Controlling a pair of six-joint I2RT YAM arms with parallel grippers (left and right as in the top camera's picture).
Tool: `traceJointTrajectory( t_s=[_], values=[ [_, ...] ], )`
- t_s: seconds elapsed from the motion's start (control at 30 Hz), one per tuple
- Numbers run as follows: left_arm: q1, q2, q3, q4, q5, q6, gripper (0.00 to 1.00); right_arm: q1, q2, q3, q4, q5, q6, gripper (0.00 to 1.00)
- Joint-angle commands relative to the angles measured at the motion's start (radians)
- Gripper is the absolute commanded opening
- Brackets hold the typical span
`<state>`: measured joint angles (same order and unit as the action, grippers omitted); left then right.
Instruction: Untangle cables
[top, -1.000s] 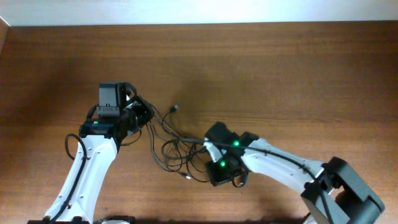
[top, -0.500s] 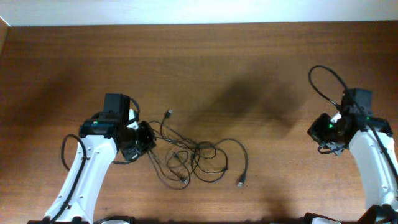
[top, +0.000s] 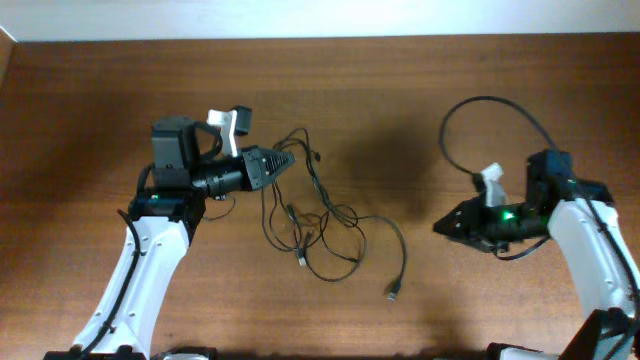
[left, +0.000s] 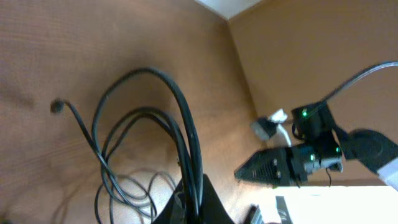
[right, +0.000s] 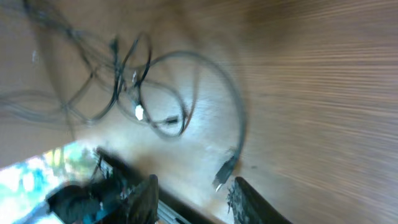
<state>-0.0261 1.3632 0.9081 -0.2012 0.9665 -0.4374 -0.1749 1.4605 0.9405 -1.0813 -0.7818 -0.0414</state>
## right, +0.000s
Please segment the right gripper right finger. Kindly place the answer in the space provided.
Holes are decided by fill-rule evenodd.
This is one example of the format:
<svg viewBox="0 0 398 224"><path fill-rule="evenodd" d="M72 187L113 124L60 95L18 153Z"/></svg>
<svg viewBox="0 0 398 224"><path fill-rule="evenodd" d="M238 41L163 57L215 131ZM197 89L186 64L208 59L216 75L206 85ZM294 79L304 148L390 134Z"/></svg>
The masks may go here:
<svg viewBox="0 0 398 224"><path fill-rule="evenodd" d="M243 177L234 179L227 199L228 208L233 211L235 223L292 224Z"/></svg>

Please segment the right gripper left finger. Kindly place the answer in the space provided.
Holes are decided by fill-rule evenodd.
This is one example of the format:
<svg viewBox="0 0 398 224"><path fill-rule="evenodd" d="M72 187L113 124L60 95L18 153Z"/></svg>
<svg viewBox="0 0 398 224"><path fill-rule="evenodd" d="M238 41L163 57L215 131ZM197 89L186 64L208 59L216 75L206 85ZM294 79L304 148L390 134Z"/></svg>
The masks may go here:
<svg viewBox="0 0 398 224"><path fill-rule="evenodd" d="M116 209L102 219L103 224L154 224L157 220L159 183L156 175L138 184L117 202Z"/></svg>

